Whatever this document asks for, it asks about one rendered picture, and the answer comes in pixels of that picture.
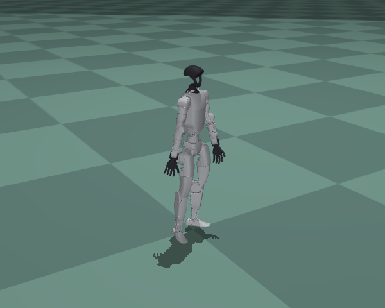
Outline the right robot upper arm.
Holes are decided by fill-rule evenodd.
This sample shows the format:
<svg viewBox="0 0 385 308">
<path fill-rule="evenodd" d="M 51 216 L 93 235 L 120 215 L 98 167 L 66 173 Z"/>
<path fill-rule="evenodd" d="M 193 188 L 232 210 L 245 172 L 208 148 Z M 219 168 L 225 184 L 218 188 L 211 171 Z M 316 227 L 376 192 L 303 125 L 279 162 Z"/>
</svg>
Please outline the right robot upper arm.
<svg viewBox="0 0 385 308">
<path fill-rule="evenodd" d="M 182 126 L 184 128 L 183 134 L 186 134 L 188 132 L 188 127 L 186 125 L 184 125 L 184 123 L 185 123 L 185 120 L 187 118 L 187 111 L 188 111 L 190 106 L 191 106 L 191 97 L 183 96 L 178 100 L 178 103 L 177 103 L 178 113 L 177 113 L 176 129 L 178 126 Z"/>
</svg>

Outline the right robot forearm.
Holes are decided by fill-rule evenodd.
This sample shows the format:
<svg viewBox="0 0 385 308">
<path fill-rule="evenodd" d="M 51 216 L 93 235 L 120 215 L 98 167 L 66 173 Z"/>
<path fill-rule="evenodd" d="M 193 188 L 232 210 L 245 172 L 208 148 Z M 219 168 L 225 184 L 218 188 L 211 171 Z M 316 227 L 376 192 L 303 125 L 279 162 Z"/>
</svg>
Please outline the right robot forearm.
<svg viewBox="0 0 385 308">
<path fill-rule="evenodd" d="M 173 137 L 174 141 L 172 146 L 172 153 L 171 153 L 172 158 L 177 158 L 178 152 L 180 151 L 180 146 L 184 138 L 182 135 L 183 132 L 184 132 L 184 128 L 182 126 L 178 126 L 177 129 L 175 130 L 174 137 Z"/>
</svg>

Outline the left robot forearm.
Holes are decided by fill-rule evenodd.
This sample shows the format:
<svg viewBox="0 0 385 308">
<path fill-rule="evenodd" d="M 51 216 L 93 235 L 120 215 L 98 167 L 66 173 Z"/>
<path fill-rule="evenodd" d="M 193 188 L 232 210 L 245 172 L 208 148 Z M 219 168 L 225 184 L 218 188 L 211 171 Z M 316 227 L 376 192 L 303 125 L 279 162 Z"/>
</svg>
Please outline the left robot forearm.
<svg viewBox="0 0 385 308">
<path fill-rule="evenodd" d="M 206 127 L 208 128 L 208 131 L 209 131 L 209 137 L 210 137 L 210 139 L 211 139 L 211 143 L 213 144 L 213 145 L 215 145 L 215 144 L 218 144 L 217 143 L 217 138 L 218 138 L 218 133 L 216 132 L 216 127 L 215 127 L 215 122 L 213 121 L 212 123 L 208 123 L 207 122 L 207 125 L 206 125 Z"/>
</svg>

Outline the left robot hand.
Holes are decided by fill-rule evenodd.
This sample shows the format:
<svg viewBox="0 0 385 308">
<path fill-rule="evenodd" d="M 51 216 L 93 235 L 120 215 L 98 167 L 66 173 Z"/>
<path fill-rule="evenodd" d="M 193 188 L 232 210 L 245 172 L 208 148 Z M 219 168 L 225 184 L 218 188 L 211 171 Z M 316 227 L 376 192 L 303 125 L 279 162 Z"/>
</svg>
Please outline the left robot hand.
<svg viewBox="0 0 385 308">
<path fill-rule="evenodd" d="M 218 162 L 218 164 L 220 163 L 220 159 L 221 159 L 221 162 L 223 162 L 223 156 L 225 157 L 225 152 L 221 149 L 221 147 L 219 147 L 219 139 L 217 138 L 217 143 L 218 144 L 215 144 L 215 145 L 213 145 L 212 144 L 212 146 L 214 147 L 213 148 L 213 163 L 214 163 L 214 161 L 215 161 L 215 156 L 216 156 L 216 163 L 218 162 L 218 159 L 219 159 L 219 162 Z M 223 154 L 223 156 L 222 156 L 222 154 Z M 220 158 L 220 156 L 221 156 L 221 158 Z"/>
</svg>

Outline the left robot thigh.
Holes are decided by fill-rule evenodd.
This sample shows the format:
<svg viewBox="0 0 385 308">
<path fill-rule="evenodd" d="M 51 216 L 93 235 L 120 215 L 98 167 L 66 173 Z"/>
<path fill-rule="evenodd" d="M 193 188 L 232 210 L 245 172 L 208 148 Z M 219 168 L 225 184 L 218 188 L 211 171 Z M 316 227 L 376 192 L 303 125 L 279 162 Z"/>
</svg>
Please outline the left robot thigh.
<svg viewBox="0 0 385 308">
<path fill-rule="evenodd" d="M 201 191 L 209 175 L 211 164 L 209 146 L 202 143 L 201 151 L 197 155 L 200 155 L 196 162 L 199 179 L 192 181 L 191 191 L 194 193 Z"/>
</svg>

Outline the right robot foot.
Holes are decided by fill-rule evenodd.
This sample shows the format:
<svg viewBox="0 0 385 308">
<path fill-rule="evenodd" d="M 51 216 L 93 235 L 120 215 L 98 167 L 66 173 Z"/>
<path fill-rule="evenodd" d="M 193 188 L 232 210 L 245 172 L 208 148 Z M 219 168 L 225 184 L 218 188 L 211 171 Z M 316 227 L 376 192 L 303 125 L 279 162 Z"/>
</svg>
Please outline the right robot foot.
<svg viewBox="0 0 385 308">
<path fill-rule="evenodd" d="M 178 230 L 178 233 L 175 232 L 175 228 L 172 229 L 172 234 L 176 237 L 176 239 L 180 242 L 180 243 L 188 243 L 188 239 L 184 236 L 184 234 L 182 233 L 182 231 L 179 231 Z"/>
</svg>

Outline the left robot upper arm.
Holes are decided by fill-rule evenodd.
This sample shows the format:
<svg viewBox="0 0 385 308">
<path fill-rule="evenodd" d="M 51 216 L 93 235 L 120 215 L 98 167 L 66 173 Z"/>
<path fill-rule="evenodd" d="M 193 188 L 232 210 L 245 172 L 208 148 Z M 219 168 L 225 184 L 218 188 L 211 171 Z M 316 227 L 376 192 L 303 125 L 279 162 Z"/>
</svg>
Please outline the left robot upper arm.
<svg viewBox="0 0 385 308">
<path fill-rule="evenodd" d="M 208 123 L 212 123 L 214 121 L 214 114 L 209 112 L 210 105 L 209 105 L 209 93 L 207 90 L 202 90 L 205 93 L 206 97 L 206 109 L 205 109 L 205 121 Z"/>
</svg>

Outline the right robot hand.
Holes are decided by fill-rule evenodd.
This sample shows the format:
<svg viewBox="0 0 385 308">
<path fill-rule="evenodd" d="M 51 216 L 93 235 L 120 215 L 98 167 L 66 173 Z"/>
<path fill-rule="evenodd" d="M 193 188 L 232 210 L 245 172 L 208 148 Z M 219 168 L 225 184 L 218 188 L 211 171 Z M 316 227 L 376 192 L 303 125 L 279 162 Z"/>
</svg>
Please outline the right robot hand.
<svg viewBox="0 0 385 308">
<path fill-rule="evenodd" d="M 179 153 L 178 153 L 178 155 L 179 155 Z M 170 156 L 169 156 L 170 160 L 168 161 L 168 163 L 166 165 L 164 174 L 167 171 L 167 175 L 168 175 L 169 174 L 169 170 L 171 170 L 169 176 L 171 176 L 172 171 L 173 171 L 173 176 L 175 176 L 175 169 L 177 169 L 177 173 L 179 173 L 179 168 L 177 166 L 178 163 L 176 162 L 176 160 L 178 160 L 178 155 L 177 155 L 177 158 L 172 158 L 171 157 L 171 153 L 170 153 Z M 168 168 L 168 170 L 167 170 L 167 168 Z"/>
</svg>

